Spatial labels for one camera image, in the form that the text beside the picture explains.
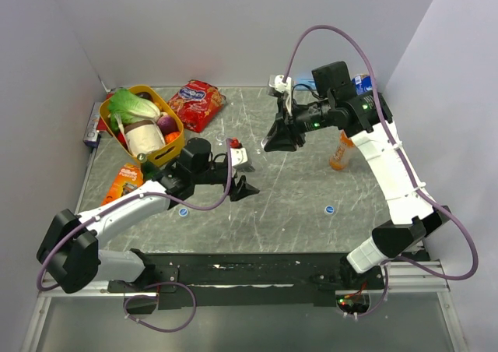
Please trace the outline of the orange juice plastic bottle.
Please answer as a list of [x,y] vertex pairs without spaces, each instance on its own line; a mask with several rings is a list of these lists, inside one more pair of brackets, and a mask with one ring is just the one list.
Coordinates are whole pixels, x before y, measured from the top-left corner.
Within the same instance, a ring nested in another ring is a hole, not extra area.
[[348,165],[352,152],[355,149],[353,141],[341,131],[338,146],[329,159],[330,167],[335,171],[344,170]]

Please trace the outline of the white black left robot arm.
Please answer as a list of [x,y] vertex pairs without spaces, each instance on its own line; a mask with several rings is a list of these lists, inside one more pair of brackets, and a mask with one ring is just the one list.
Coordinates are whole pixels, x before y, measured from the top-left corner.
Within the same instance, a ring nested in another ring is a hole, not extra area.
[[182,205],[209,211],[226,199],[241,200],[246,177],[237,173],[232,148],[212,154],[202,138],[188,140],[180,154],[162,167],[139,158],[146,180],[136,190],[98,208],[74,214],[57,213],[37,251],[41,264],[37,288],[60,287],[73,294],[94,280],[121,281],[137,291],[149,289],[164,276],[138,250],[104,249],[110,240],[141,221]]

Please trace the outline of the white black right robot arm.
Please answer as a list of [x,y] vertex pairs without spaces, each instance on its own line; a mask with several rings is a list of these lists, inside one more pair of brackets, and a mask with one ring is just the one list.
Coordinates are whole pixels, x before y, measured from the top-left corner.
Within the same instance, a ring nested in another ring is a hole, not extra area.
[[386,103],[378,111],[376,95],[358,94],[349,77],[346,63],[334,62],[312,72],[317,101],[298,104],[292,97],[292,80],[282,75],[271,76],[268,93],[277,99],[275,121],[262,141],[266,152],[295,151],[305,143],[308,132],[336,127],[342,130],[361,152],[388,204],[390,220],[375,227],[370,237],[352,250],[343,260],[340,279],[355,289],[367,279],[367,272],[428,237],[448,221],[448,208],[434,208],[422,196],[424,187],[413,185],[380,120],[388,129],[396,130]]

